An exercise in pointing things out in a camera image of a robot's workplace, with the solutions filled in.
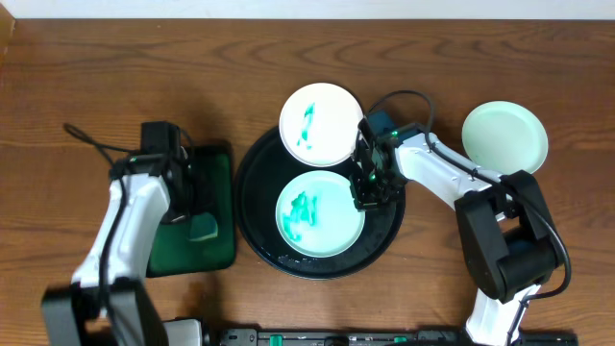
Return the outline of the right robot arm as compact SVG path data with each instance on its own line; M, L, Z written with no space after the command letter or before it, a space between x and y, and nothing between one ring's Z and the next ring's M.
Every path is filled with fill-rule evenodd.
M395 129L374 116L358 122L351 191L360 210L401 199L422 185L455 212L465 265L478 288L465 333L475 345L513 345L533 300L570 258L534 177L483 169L418 124Z

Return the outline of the green yellow sponge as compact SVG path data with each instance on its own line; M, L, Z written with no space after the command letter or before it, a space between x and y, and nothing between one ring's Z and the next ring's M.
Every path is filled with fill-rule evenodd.
M204 212L193 215L190 219L190 228L187 239L191 242L205 241L218 236L218 224L215 217Z

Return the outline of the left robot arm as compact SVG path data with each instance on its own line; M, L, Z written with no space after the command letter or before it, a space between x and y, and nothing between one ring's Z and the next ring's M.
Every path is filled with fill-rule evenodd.
M189 214L188 164L162 155L117 161L98 235L69 285L47 289L41 310L53 345L204 345L201 321L162 321L144 286L160 222Z

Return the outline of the pink plate with green stain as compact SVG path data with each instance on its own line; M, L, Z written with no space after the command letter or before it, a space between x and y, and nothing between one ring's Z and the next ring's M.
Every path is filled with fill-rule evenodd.
M355 149L363 111L347 89L315 83L294 91L279 119L283 146L296 160L329 167L348 159Z

